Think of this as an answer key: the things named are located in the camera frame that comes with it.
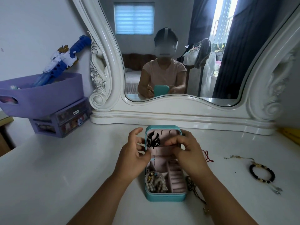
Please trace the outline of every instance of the sticker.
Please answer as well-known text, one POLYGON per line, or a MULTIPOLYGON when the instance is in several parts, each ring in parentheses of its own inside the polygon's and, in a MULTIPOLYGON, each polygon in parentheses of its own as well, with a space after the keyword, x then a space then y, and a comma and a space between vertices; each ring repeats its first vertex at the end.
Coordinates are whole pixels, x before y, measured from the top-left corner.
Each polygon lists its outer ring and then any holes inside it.
POLYGON ((79 110, 73 112, 74 115, 78 114, 79 113, 79 110))

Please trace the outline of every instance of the blue toy gun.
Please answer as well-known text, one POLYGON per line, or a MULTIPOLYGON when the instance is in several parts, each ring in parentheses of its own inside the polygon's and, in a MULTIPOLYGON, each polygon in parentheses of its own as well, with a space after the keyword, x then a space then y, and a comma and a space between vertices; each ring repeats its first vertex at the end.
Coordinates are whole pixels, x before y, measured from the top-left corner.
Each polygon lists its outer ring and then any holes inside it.
POLYGON ((60 76, 63 71, 78 61, 78 58, 75 54, 82 51, 85 46, 90 46, 91 43, 92 41, 88 36, 82 35, 70 49, 68 48, 68 45, 60 47, 52 55, 51 62, 44 69, 42 75, 38 77, 36 82, 33 84, 33 87, 53 83, 55 78, 60 76))

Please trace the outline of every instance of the curtain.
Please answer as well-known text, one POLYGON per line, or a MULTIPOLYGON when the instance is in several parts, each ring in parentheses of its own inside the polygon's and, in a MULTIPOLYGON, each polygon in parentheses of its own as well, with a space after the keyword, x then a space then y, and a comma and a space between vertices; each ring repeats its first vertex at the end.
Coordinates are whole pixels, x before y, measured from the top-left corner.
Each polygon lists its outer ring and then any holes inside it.
POLYGON ((281 1, 238 0, 213 98, 238 98, 246 71, 272 33, 281 1))
POLYGON ((209 38, 217 0, 194 0, 188 44, 209 38))

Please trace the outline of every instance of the hand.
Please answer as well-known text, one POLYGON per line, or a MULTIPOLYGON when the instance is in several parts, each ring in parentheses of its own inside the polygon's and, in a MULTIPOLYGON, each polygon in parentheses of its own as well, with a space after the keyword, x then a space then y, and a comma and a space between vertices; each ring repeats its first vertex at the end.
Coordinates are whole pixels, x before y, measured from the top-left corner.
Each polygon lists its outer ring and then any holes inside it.
POLYGON ((174 87, 174 85, 169 86, 169 92, 168 94, 175 94, 176 93, 176 88, 174 87))
POLYGON ((139 151, 145 151, 144 138, 137 136, 143 128, 136 128, 129 133, 128 142, 122 147, 115 165, 113 175, 130 184, 147 166, 151 159, 151 151, 147 150, 145 155, 139 151))
POLYGON ((210 169, 206 164, 201 147, 195 137, 186 130, 181 130, 182 136, 177 135, 165 142, 165 145, 183 144, 185 150, 180 147, 173 149, 173 154, 177 157, 179 165, 186 171, 186 173, 194 177, 203 177, 210 173, 210 169))
POLYGON ((148 99, 151 99, 154 97, 154 90, 150 85, 147 86, 146 94, 144 96, 148 99))

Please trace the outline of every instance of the red string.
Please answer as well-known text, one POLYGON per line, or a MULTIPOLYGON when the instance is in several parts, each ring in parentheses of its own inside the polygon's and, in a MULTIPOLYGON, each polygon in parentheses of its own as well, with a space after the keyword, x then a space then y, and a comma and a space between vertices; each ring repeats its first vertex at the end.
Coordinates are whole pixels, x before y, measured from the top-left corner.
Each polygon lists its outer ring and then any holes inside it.
POLYGON ((204 158, 206 162, 213 162, 213 160, 210 160, 208 157, 208 151, 204 151, 203 149, 201 149, 204 152, 204 158))

